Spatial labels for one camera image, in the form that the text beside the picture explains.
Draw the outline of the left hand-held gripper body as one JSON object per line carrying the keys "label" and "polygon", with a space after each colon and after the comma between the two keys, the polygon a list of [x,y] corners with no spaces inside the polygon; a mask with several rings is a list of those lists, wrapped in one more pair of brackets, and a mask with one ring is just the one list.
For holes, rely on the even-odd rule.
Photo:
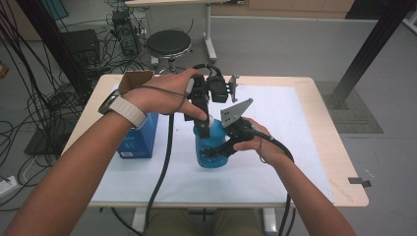
{"label": "left hand-held gripper body", "polygon": [[236,80],[236,77],[232,77],[227,83],[222,76],[210,76],[207,79],[204,76],[195,76],[186,89],[187,98],[205,113],[209,113],[210,100],[225,103],[228,97],[231,97],[233,102],[237,101]]}

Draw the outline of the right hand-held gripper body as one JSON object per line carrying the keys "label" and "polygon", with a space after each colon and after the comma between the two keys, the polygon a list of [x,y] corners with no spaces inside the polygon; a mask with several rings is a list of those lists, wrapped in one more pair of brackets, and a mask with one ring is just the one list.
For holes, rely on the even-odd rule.
{"label": "right hand-held gripper body", "polygon": [[220,110],[222,128],[227,136],[238,142],[249,141],[254,135],[251,124],[242,118],[244,112],[253,103],[252,98],[248,98],[240,103]]}

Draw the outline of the blue dish soap bottle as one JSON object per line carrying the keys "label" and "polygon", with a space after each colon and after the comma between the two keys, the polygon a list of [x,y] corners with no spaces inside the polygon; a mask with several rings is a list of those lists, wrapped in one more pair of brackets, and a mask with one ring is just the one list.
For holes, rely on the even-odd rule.
{"label": "blue dish soap bottle", "polygon": [[226,133],[221,126],[221,122],[214,119],[212,115],[209,117],[209,138],[201,138],[197,128],[193,129],[196,142],[197,161],[202,168],[218,168],[224,166],[228,162],[228,158],[221,154],[212,157],[206,157],[206,152],[219,148],[225,143]]}

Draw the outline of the blue cardboard box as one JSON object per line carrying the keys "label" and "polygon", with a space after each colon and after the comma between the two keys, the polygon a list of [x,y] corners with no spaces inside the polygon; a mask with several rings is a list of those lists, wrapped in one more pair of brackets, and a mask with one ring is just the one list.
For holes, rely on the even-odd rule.
{"label": "blue cardboard box", "polygon": [[[154,71],[128,71],[119,84],[118,89],[125,93],[136,89],[154,77]],[[140,129],[131,129],[117,149],[121,158],[151,158],[158,123],[157,113],[148,113],[144,125]]]}

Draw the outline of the person's left hand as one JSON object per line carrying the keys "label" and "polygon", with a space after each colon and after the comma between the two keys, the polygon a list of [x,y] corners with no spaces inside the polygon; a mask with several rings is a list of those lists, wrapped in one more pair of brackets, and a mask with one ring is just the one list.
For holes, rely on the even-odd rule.
{"label": "person's left hand", "polygon": [[200,74],[199,71],[189,68],[179,74],[154,77],[142,87],[125,93],[123,97],[144,113],[173,114],[180,112],[205,121],[208,118],[206,113],[188,101],[185,94],[190,79]]}

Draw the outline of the white table mat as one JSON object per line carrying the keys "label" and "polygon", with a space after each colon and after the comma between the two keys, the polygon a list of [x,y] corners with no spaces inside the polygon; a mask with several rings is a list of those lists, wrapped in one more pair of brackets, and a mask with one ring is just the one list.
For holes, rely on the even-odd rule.
{"label": "white table mat", "polygon": [[[268,128],[292,153],[295,164],[330,200],[334,200],[305,112],[293,87],[240,85],[240,101],[253,103],[244,115]],[[252,150],[239,151],[218,168],[202,168],[195,151],[192,122],[177,113],[166,176],[154,200],[157,206],[279,205],[286,191],[274,169]],[[159,178],[166,152],[168,118],[159,116],[150,158],[112,158],[92,202],[145,204]]]}

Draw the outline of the white background desk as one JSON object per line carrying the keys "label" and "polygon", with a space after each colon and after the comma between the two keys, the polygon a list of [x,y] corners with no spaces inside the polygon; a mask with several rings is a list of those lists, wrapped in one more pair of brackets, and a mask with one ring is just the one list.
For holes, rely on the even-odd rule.
{"label": "white background desk", "polygon": [[210,62],[217,60],[217,55],[211,40],[211,5],[222,4],[230,0],[128,0],[125,2],[127,7],[143,8],[146,12],[147,22],[150,23],[150,7],[156,5],[181,5],[181,4],[204,4],[206,6],[206,28],[203,34],[204,42],[208,52],[208,59]]}

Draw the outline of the wristwatch with white band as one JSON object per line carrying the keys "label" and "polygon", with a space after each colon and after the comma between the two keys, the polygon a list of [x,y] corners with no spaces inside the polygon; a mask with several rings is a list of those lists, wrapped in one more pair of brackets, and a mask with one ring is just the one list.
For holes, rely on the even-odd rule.
{"label": "wristwatch with white band", "polygon": [[147,115],[130,101],[124,99],[119,89],[115,89],[108,95],[98,108],[98,112],[102,115],[110,111],[127,119],[136,129],[140,129],[147,121]]}

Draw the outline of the black round stool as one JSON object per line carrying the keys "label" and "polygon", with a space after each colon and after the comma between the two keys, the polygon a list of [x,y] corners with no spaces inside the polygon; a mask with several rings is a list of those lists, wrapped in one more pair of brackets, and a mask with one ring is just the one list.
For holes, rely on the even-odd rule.
{"label": "black round stool", "polygon": [[192,45],[191,37],[177,29],[167,29],[152,34],[147,39],[149,54],[157,59],[167,59],[168,68],[162,69],[160,74],[166,72],[177,73],[179,67],[175,59],[190,51]]}

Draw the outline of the wooden cabinet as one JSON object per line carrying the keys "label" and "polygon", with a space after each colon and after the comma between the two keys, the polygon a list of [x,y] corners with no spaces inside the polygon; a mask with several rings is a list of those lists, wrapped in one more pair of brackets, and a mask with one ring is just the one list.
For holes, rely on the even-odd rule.
{"label": "wooden cabinet", "polygon": [[214,16],[344,19],[355,0],[240,0],[213,4]]}

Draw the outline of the dark floor mat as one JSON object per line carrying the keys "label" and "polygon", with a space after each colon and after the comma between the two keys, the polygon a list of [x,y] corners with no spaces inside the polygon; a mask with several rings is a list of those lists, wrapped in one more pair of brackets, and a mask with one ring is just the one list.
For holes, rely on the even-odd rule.
{"label": "dark floor mat", "polygon": [[331,120],[339,134],[382,134],[384,131],[354,89],[341,108],[328,109]]}

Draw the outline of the black tape piece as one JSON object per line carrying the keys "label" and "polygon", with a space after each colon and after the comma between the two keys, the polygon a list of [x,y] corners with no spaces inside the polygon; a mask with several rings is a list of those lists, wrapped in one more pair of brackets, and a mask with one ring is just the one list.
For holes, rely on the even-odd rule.
{"label": "black tape piece", "polygon": [[348,181],[350,184],[361,185],[363,188],[372,187],[372,183],[369,180],[364,180],[361,177],[349,177]]}

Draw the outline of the black equipment box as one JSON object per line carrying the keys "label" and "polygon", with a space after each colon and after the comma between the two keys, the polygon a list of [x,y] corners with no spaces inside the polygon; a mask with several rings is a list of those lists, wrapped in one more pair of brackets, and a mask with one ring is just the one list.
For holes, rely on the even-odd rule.
{"label": "black equipment box", "polygon": [[62,32],[61,36],[76,60],[83,66],[99,61],[99,40],[93,29]]}

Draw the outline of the black floor base plate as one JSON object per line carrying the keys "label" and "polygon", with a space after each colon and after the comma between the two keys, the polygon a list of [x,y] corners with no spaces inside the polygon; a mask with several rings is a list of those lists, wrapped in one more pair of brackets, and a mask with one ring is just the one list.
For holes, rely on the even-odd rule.
{"label": "black floor base plate", "polygon": [[60,154],[74,130],[73,126],[37,129],[24,150],[25,154]]}

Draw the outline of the black metal frame post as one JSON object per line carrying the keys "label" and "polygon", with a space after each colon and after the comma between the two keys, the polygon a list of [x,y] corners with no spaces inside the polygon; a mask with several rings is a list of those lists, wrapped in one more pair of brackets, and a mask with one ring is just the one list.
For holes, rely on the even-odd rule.
{"label": "black metal frame post", "polygon": [[366,38],[333,91],[324,96],[329,109],[346,109],[346,99],[377,58],[417,0],[393,0]]}
{"label": "black metal frame post", "polygon": [[75,60],[55,21],[49,15],[41,0],[16,0],[31,25],[45,43],[50,53],[73,86],[79,99],[86,103],[92,88],[86,79],[80,65]]}

